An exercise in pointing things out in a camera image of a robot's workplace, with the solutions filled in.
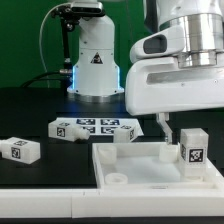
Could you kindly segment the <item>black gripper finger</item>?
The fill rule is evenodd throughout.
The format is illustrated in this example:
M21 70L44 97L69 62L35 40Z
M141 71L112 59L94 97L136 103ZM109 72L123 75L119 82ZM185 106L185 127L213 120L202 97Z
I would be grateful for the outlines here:
M164 132L165 142L168 145L175 145L177 143L177 141L175 139L173 130L171 129L171 127L168 124L169 114L167 112L157 113L156 121Z

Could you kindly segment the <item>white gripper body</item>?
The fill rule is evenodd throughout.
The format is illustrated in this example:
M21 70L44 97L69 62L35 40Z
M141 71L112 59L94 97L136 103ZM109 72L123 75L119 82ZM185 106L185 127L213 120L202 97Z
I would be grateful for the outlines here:
M215 66L182 69L174 57L138 61L126 78L125 104L133 116L224 107L224 55Z

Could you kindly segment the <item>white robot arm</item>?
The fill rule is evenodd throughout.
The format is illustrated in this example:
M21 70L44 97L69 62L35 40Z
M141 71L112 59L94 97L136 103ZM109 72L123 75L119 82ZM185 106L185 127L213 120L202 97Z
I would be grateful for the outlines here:
M109 18L97 0L70 0L81 16L80 56L68 91L85 100L120 90ZM143 0L152 32L130 50L126 77L129 114L154 114L172 141L169 114L224 107L224 0Z

